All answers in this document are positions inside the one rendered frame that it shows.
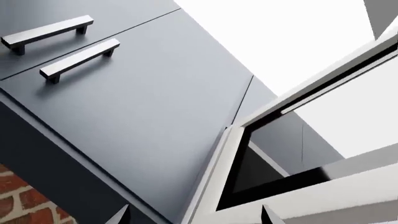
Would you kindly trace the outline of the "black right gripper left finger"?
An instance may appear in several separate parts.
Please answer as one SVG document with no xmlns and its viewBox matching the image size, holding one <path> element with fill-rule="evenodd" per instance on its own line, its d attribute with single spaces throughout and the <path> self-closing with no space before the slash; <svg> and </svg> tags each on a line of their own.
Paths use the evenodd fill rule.
<svg viewBox="0 0 398 224">
<path fill-rule="evenodd" d="M 129 205 L 123 206 L 116 214 L 114 214 L 106 224 L 130 224 L 131 213 Z"/>
</svg>

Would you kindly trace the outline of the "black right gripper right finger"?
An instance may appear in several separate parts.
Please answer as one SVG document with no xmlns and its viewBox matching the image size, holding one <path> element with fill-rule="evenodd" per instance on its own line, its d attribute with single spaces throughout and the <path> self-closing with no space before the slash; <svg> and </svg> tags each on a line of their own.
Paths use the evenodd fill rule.
<svg viewBox="0 0 398 224">
<path fill-rule="evenodd" d="M 261 211 L 261 224 L 284 224 L 284 222 L 272 210 L 263 205 Z"/>
</svg>

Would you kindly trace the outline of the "white microwave body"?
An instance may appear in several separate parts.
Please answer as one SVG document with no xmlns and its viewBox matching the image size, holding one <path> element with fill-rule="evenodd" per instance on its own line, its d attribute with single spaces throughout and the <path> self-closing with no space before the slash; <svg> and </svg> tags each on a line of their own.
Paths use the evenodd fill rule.
<svg viewBox="0 0 398 224">
<path fill-rule="evenodd" d="M 398 143 L 328 171 L 334 180 L 271 197 L 266 211 L 285 224 L 398 224 Z"/>
</svg>

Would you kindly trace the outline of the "white microwave door dark window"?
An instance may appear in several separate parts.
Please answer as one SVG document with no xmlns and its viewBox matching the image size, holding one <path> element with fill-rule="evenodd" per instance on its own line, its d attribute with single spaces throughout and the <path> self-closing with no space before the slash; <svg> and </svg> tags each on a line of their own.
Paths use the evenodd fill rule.
<svg viewBox="0 0 398 224">
<path fill-rule="evenodd" d="M 398 143 L 398 30 L 229 127 L 187 224 L 261 224 L 281 194 L 334 180 L 349 158 Z"/>
</svg>

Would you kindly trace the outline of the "grey cabinet door wide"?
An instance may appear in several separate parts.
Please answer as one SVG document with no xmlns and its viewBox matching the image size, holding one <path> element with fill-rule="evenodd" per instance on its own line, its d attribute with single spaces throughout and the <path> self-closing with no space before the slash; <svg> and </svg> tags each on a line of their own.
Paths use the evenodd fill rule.
<svg viewBox="0 0 398 224">
<path fill-rule="evenodd" d="M 31 69 L 0 89 L 180 224 L 252 73 L 183 10 L 115 38 L 59 83 Z"/>
</svg>

